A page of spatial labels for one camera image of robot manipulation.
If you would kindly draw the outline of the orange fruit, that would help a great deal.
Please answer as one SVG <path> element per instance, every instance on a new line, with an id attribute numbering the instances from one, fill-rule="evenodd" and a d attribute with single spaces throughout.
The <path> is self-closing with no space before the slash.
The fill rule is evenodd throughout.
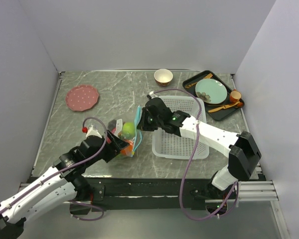
<path id="1" fill-rule="evenodd" d="M 134 155 L 133 145 L 129 145 L 126 148 L 124 148 L 123 150 L 121 150 L 121 155 L 127 156 L 127 157 L 132 157 Z"/>

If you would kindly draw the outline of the green apple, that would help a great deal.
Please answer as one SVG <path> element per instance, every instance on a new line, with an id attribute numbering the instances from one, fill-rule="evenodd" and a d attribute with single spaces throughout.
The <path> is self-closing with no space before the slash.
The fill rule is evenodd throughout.
<path id="1" fill-rule="evenodd" d="M 135 125 L 133 122 L 126 122 L 122 128 L 122 136 L 125 139 L 132 139 L 136 134 Z"/>

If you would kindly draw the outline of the clear zip bag blue zipper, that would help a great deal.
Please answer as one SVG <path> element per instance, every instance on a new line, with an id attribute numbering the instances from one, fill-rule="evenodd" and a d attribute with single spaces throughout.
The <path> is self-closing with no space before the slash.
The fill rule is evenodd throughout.
<path id="1" fill-rule="evenodd" d="M 137 106 L 126 113 L 114 117 L 107 124 L 107 129 L 111 133 L 129 144 L 128 147 L 121 150 L 122 157 L 133 157 L 142 142 L 143 135 L 137 129 L 137 125 L 141 120 L 141 114 L 142 107 Z"/>

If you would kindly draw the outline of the dark brown fruit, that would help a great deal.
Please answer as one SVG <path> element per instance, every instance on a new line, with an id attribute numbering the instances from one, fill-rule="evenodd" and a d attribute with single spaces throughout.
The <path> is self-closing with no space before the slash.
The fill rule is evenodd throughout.
<path id="1" fill-rule="evenodd" d="M 117 125 L 117 120 L 116 120 L 116 119 L 113 119 L 113 120 L 111 120 L 111 121 L 108 123 L 107 128 L 108 128 L 108 130 L 110 130 L 110 131 L 115 131 L 115 129 L 116 129 L 116 125 Z"/>

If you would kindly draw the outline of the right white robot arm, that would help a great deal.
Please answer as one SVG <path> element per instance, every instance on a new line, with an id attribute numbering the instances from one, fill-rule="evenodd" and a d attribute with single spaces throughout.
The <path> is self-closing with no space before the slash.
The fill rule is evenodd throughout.
<path id="1" fill-rule="evenodd" d="M 248 181 L 262 157 L 249 132 L 225 131 L 188 113 L 172 112 L 161 98 L 152 98 L 145 104 L 137 128 L 141 131 L 160 128 L 166 133 L 201 142 L 227 157 L 227 165 L 215 173 L 208 186 L 209 195 L 213 198 L 220 198 L 236 181 Z"/>

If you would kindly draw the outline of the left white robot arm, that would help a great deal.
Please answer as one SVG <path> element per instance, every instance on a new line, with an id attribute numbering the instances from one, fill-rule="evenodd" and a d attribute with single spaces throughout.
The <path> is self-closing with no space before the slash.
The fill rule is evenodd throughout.
<path id="1" fill-rule="evenodd" d="M 24 224 L 65 201 L 85 199 L 91 187 L 83 173 L 99 160 L 109 162 L 129 143 L 109 130 L 99 136 L 94 130 L 79 146 L 62 154 L 39 178 L 14 196 L 0 202 L 0 239 L 16 239 Z"/>

